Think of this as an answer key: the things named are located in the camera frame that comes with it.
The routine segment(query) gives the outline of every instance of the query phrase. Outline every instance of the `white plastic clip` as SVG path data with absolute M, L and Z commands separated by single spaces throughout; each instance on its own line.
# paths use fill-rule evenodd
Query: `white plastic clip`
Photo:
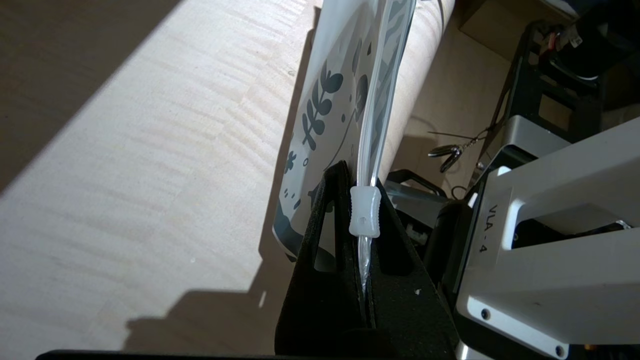
M 354 186 L 351 192 L 351 223 L 349 232 L 354 236 L 380 236 L 380 190 L 375 186 Z

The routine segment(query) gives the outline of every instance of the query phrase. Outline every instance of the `black cable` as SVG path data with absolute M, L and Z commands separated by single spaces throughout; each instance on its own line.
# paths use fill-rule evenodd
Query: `black cable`
M 465 194 L 467 193 L 467 188 L 465 188 L 464 186 L 460 186 L 460 185 L 456 185 L 456 186 L 454 186 L 454 187 L 452 187 L 452 188 L 451 188 L 451 197 L 452 197 L 452 198 L 454 198 L 454 199 L 456 199 L 456 200 L 462 200 L 462 198 L 464 198 L 464 197 L 465 197 L 464 195 L 462 195 L 462 197 L 460 197 L 460 198 L 457 198 L 457 197 L 455 196 L 455 194 L 453 194 L 453 191 L 454 191 L 455 189 L 457 189 L 457 188 L 461 188 L 462 190 L 464 190 L 464 191 L 465 191 Z

